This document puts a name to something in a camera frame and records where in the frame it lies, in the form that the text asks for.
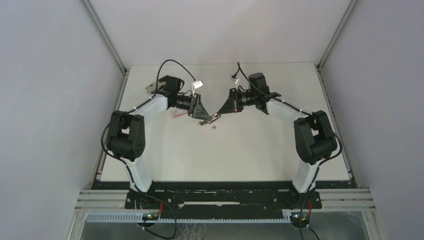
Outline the black and beige stapler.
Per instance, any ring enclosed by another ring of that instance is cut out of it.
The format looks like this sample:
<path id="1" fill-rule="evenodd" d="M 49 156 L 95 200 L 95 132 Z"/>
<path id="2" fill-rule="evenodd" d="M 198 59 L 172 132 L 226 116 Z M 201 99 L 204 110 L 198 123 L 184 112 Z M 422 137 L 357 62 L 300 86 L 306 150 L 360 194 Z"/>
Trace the black and beige stapler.
<path id="1" fill-rule="evenodd" d="M 154 81 L 153 83 L 149 84 L 145 90 L 147 92 L 147 94 L 155 94 L 156 92 L 158 92 L 158 94 L 162 94 L 163 92 L 163 88 L 165 86 L 166 82 L 165 81 Z"/>

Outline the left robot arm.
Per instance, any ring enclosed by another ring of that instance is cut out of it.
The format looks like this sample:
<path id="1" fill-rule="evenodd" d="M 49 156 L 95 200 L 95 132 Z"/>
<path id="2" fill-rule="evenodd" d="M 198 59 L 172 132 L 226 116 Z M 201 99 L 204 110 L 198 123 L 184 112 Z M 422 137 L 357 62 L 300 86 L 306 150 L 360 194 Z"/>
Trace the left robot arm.
<path id="1" fill-rule="evenodd" d="M 201 95 L 195 92 L 203 86 L 201 80 L 192 82 L 191 95 L 180 93 L 183 85 L 180 78 L 166 75 L 156 82 L 162 85 L 157 86 L 147 100 L 128 111 L 115 110 L 101 137 L 104 152 L 127 168 L 130 187 L 139 192 L 136 200 L 145 209 L 153 207 L 157 200 L 156 194 L 149 190 L 153 181 L 142 158 L 147 145 L 146 124 L 169 108 L 185 110 L 193 119 L 212 120 L 202 104 Z"/>

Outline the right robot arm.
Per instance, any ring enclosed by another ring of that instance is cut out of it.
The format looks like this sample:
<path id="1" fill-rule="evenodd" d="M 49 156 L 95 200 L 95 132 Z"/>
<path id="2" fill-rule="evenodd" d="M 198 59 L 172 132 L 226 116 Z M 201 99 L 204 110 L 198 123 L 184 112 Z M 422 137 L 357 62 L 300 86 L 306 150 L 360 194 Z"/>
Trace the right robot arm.
<path id="1" fill-rule="evenodd" d="M 261 72 L 249 75 L 247 81 L 248 89 L 237 86 L 229 90 L 227 100 L 214 117 L 240 113 L 247 106 L 255 106 L 264 114 L 293 125 L 295 149 L 301 162 L 292 180 L 295 191 L 289 194 L 289 203 L 302 208 L 309 201 L 307 192 L 315 187 L 320 166 L 341 146 L 339 138 L 325 111 L 308 113 L 280 99 L 279 93 L 270 91 Z"/>

